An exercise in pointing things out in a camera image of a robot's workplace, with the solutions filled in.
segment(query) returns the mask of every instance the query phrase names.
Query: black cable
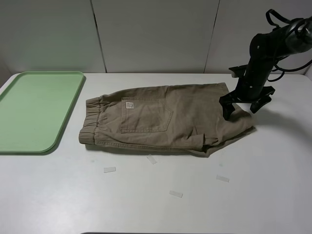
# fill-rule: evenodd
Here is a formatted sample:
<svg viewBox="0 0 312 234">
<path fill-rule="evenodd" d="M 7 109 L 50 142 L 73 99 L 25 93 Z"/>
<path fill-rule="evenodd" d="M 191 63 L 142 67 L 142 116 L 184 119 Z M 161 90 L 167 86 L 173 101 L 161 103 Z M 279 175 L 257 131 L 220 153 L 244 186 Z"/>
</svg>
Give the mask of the black cable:
<svg viewBox="0 0 312 234">
<path fill-rule="evenodd" d="M 280 28 L 280 26 L 277 24 L 277 23 L 274 23 L 271 19 L 271 16 L 270 14 L 272 14 L 273 16 L 275 16 L 278 20 L 282 21 L 283 23 L 287 23 L 287 24 L 290 24 L 291 23 L 291 20 L 281 16 L 279 13 L 277 13 L 276 11 L 274 11 L 273 9 L 270 9 L 268 10 L 266 13 L 265 13 L 265 16 L 267 18 L 267 21 L 270 25 L 272 26 L 275 26 L 276 28 Z"/>
<path fill-rule="evenodd" d="M 285 59 L 285 58 L 287 58 L 289 55 L 287 55 L 287 56 L 284 56 L 284 57 L 282 57 L 282 58 L 280 58 L 279 60 L 278 60 L 278 62 L 280 62 L 281 60 L 283 60 L 283 59 Z M 276 72 L 276 71 L 278 71 L 278 69 L 276 68 L 276 69 L 274 69 L 274 70 L 271 70 L 271 72 Z"/>
<path fill-rule="evenodd" d="M 275 82 L 275 81 L 278 81 L 278 80 L 282 79 L 282 77 L 284 76 L 284 74 L 285 74 L 285 72 L 282 72 L 282 74 L 281 74 L 278 78 L 276 78 L 276 79 L 268 79 L 268 82 Z"/>
<path fill-rule="evenodd" d="M 277 65 L 275 65 L 275 67 L 276 67 L 278 70 L 282 71 L 282 72 L 296 72 L 296 71 L 300 71 L 301 69 L 304 69 L 304 68 L 308 67 L 308 66 L 311 65 L 311 64 L 312 64 L 312 60 L 310 60 L 309 62 L 307 62 L 305 65 L 303 65 L 303 66 L 301 66 L 301 67 L 298 67 L 298 68 L 294 68 L 294 69 L 284 69 L 284 68 L 281 68 L 281 67 L 279 67 L 279 66 L 277 66 Z"/>
</svg>

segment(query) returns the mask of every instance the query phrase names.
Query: green tray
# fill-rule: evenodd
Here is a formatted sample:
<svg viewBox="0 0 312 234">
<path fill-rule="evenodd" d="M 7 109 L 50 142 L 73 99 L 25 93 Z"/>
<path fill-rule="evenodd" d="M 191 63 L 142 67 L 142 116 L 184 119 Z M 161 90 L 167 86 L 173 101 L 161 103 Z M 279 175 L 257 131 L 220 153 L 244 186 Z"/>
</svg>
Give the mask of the green tray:
<svg viewBox="0 0 312 234">
<path fill-rule="evenodd" d="M 51 149 L 82 85 L 81 72 L 24 72 L 0 95 L 0 153 Z"/>
</svg>

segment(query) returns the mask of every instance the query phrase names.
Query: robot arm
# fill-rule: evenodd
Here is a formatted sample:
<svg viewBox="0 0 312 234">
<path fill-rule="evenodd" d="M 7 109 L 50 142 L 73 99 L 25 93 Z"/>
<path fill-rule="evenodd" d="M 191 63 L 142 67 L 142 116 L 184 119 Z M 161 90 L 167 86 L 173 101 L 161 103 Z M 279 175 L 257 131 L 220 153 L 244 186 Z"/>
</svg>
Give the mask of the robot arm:
<svg viewBox="0 0 312 234">
<path fill-rule="evenodd" d="M 279 27 L 278 24 L 273 23 L 270 14 L 288 25 Z M 290 70 L 277 65 L 280 60 L 289 55 L 303 53 L 312 48 L 312 17 L 288 20 L 274 10 L 269 10 L 266 16 L 269 24 L 276 27 L 272 32 L 257 34 L 252 39 L 248 65 L 229 68 L 239 79 L 235 90 L 219 100 L 225 120 L 229 120 L 235 110 L 232 103 L 251 103 L 250 110 L 256 113 L 272 100 L 269 96 L 275 92 L 275 89 L 271 86 L 264 87 L 264 84 L 273 67 L 282 71 L 282 75 L 278 78 L 280 79 L 285 72 L 298 71 L 312 64 L 311 60 L 300 68 Z"/>
</svg>

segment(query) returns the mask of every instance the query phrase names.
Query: white wall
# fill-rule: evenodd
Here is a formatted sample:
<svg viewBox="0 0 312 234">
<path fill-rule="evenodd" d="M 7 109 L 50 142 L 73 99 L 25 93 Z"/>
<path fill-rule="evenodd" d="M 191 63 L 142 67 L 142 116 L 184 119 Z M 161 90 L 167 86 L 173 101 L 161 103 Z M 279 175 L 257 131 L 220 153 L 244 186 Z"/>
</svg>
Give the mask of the white wall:
<svg viewBox="0 0 312 234">
<path fill-rule="evenodd" d="M 105 72 L 88 0 L 1 0 L 0 50 L 9 70 Z"/>
<path fill-rule="evenodd" d="M 312 15 L 312 0 L 220 0 L 205 73 L 229 73 L 229 67 L 247 64 L 252 38 L 273 29 L 265 17 L 271 8 L 288 19 L 308 18 Z M 311 58 L 312 50 L 292 55 L 279 65 L 292 69 Z"/>
<path fill-rule="evenodd" d="M 107 72 L 203 73 L 218 0 L 93 0 Z"/>
</svg>

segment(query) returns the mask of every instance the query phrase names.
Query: folded pants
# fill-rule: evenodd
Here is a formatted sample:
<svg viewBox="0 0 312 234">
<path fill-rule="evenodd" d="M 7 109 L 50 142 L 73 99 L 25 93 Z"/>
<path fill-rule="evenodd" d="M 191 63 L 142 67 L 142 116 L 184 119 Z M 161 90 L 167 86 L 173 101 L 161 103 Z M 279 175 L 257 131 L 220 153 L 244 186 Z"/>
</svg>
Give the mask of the folded pants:
<svg viewBox="0 0 312 234">
<path fill-rule="evenodd" d="M 209 156 L 254 130 L 249 113 L 234 104 L 222 117 L 225 83 L 144 87 L 86 101 L 82 144 L 145 151 L 190 151 Z"/>
</svg>

